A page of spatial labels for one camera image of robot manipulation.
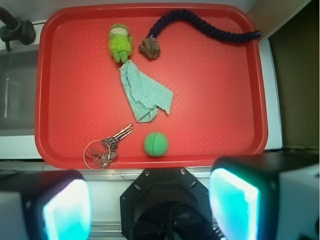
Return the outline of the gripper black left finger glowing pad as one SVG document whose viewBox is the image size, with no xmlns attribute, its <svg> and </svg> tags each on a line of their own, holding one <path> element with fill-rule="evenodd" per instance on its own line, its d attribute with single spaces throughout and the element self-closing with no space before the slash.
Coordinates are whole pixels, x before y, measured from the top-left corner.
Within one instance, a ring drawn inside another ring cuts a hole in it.
<svg viewBox="0 0 320 240">
<path fill-rule="evenodd" d="M 0 178 L 2 240 L 86 240 L 92 218 L 91 189 L 77 170 Z"/>
</svg>

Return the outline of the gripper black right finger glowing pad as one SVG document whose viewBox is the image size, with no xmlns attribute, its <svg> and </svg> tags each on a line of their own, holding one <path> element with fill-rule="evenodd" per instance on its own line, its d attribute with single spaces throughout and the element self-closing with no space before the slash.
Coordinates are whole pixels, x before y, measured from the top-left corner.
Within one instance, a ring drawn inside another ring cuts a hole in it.
<svg viewBox="0 0 320 240">
<path fill-rule="evenodd" d="M 208 184 L 212 215 L 228 240 L 317 240 L 319 177 L 312 153 L 220 157 Z"/>
</svg>

